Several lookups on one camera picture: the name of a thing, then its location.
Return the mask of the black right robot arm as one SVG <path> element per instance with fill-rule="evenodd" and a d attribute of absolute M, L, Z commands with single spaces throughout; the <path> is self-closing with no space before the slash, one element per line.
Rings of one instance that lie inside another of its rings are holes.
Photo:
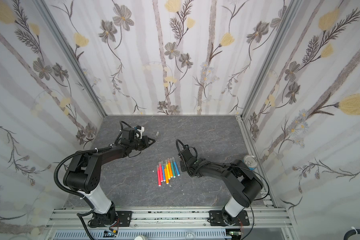
<path fill-rule="evenodd" d="M 240 160 L 230 164 L 210 162 L 204 158 L 197 158 L 192 154 L 189 146 L 178 150 L 181 159 L 181 170 L 187 172 L 190 177 L 211 177 L 224 182 L 231 194 L 231 198 L 219 211 L 210 211 L 208 222 L 211 226 L 249 226 L 249 208 L 257 195 L 264 187 L 256 173 Z"/>

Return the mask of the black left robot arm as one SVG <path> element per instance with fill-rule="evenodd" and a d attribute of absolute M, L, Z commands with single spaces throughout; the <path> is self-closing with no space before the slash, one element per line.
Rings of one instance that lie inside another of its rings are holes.
<path fill-rule="evenodd" d="M 102 166 L 118 159 L 131 157 L 132 151 L 141 151 L 156 140 L 143 134 L 141 126 L 127 126 L 120 130 L 115 142 L 105 148 L 77 151 L 58 163 L 54 182 L 62 191 L 78 196 L 91 208 L 91 228 L 110 227 L 119 220 L 115 204 L 107 198 L 100 186 Z"/>

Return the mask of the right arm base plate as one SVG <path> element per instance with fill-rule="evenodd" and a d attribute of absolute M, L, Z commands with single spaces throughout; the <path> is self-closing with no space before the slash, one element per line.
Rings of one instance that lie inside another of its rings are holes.
<path fill-rule="evenodd" d="M 250 220 L 248 213 L 242 210 L 236 217 L 231 217 L 228 213 L 220 211 L 209 211 L 207 221 L 212 227 L 228 227 L 228 226 L 249 226 Z"/>

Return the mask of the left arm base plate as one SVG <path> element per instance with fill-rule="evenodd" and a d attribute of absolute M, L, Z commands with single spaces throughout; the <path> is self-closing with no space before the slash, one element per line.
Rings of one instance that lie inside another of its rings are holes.
<path fill-rule="evenodd" d="M 89 220 L 90 228 L 99 227 L 129 227 L 132 219 L 132 211 L 115 211 L 111 210 L 108 214 L 93 213 L 93 217 Z"/>

